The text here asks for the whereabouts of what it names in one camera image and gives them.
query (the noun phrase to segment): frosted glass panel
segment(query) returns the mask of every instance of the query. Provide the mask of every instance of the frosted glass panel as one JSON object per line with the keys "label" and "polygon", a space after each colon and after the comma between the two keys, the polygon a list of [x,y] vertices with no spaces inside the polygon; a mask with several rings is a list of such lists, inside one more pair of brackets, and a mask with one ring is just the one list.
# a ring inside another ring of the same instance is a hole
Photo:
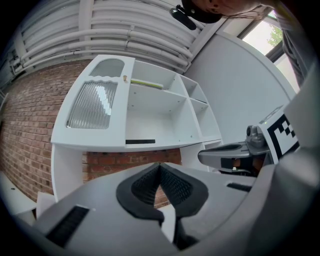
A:
{"label": "frosted glass panel", "polygon": [[101,61],[91,72],[90,76],[120,77],[125,63],[119,59],[106,59]]}

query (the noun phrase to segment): person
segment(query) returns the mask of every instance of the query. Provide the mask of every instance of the person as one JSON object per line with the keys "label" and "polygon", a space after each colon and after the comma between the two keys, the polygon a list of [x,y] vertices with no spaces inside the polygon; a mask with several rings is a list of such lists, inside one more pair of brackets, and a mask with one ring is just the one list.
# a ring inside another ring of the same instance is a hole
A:
{"label": "person", "polygon": [[201,22],[201,17],[211,15],[212,22],[217,18],[254,18],[255,9],[268,6],[275,10],[283,32],[283,50],[288,56],[297,82],[301,87],[312,64],[317,61],[316,53],[307,39],[304,30],[293,18],[297,6],[291,0],[182,0],[189,16]]}

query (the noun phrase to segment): brick wall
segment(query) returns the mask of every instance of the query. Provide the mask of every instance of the brick wall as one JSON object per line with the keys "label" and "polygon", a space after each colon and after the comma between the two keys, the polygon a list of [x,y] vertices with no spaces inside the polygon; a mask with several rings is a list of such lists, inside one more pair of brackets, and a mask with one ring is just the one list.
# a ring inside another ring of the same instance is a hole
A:
{"label": "brick wall", "polygon": [[[0,132],[0,170],[29,198],[38,191],[53,194],[52,130],[61,104],[90,61],[62,63],[16,80],[10,87]],[[179,149],[83,154],[83,180],[153,162],[181,163]],[[155,207],[169,204],[158,190]]]}

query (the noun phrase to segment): tree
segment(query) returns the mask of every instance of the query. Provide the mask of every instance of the tree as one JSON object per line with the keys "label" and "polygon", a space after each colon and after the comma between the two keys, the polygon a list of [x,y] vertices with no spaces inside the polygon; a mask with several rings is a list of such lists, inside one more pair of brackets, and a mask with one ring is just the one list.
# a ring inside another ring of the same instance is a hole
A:
{"label": "tree", "polygon": [[268,39],[267,42],[273,47],[275,47],[277,44],[279,44],[282,41],[282,38],[283,38],[282,30],[273,25],[270,25],[270,27],[272,27],[272,32],[270,34],[271,39]]}

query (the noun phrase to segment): white cabinet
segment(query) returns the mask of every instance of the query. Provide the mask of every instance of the white cabinet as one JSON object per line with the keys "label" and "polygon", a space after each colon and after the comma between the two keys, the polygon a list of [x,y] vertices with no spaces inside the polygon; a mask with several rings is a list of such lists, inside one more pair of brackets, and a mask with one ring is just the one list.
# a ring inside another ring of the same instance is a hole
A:
{"label": "white cabinet", "polygon": [[[197,82],[173,71],[130,57],[97,56],[74,82],[54,124],[55,199],[82,185],[83,151],[153,151],[197,144],[204,149],[205,143],[220,142],[207,102]],[[187,162],[198,165],[198,152],[187,152]]]}
{"label": "white cabinet", "polygon": [[66,95],[51,142],[84,151],[124,148],[134,63],[130,57],[97,56]]}

